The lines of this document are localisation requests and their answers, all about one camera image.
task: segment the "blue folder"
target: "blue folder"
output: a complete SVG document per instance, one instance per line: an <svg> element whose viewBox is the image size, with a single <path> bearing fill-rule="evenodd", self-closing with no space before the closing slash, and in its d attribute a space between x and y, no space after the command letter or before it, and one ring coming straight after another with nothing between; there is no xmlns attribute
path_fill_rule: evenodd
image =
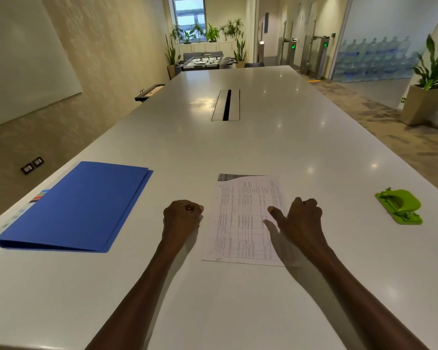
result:
<svg viewBox="0 0 438 350"><path fill-rule="evenodd" d="M81 162L0 234L0 247L108 252L151 175Z"/></svg>

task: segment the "paper sheet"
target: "paper sheet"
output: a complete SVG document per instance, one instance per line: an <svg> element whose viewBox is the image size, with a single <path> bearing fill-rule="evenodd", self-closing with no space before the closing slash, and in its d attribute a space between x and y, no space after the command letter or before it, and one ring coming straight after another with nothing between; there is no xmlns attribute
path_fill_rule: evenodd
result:
<svg viewBox="0 0 438 350"><path fill-rule="evenodd" d="M268 206L287 215L277 179L245 176L217 182L203 260L283 266L263 223L275 224ZM287 266L297 266L295 247L286 244L280 250Z"/></svg>

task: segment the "hand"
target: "hand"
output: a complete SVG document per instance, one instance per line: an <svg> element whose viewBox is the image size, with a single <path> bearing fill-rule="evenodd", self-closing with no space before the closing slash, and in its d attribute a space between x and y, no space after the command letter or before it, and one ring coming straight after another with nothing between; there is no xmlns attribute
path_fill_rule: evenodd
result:
<svg viewBox="0 0 438 350"><path fill-rule="evenodd" d="M323 211L316 205L315 199L302 201L295 198L287 217L274 206L269 206L268 211L287 239L295 244L310 262L320 268L334 253L321 229Z"/></svg>
<svg viewBox="0 0 438 350"><path fill-rule="evenodd" d="M162 240L178 253L191 233L198 228L204 207L188 200L173 201L164 210Z"/></svg>

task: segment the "white conference table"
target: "white conference table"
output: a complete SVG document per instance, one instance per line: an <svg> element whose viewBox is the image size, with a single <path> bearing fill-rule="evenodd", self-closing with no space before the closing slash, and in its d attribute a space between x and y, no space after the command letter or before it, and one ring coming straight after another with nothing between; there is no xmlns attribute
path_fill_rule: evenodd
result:
<svg viewBox="0 0 438 350"><path fill-rule="evenodd" d="M240 89L240 121L211 122L221 89ZM344 349L328 322L342 320L313 301L324 305L330 292L310 285L310 296L284 267L201 260L214 186L227 173L279 176L287 206L317 199L343 263L438 349L438 190L290 67L181 73L0 223L78 160L154 174L108 253L0 249L0 344L84 349L148 265L163 209L189 199L204 205L205 223L176 261L149 349ZM420 199L423 225L391 219L374 197L387 187Z"/></svg>

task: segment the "patterned carpet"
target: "patterned carpet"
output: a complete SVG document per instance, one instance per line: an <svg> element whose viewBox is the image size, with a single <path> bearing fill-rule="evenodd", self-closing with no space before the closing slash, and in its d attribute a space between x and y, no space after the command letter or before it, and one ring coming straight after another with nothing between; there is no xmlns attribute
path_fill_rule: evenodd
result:
<svg viewBox="0 0 438 350"><path fill-rule="evenodd" d="M406 126L397 120L398 110L337 83L327 80L310 83L438 188L438 129Z"/></svg>

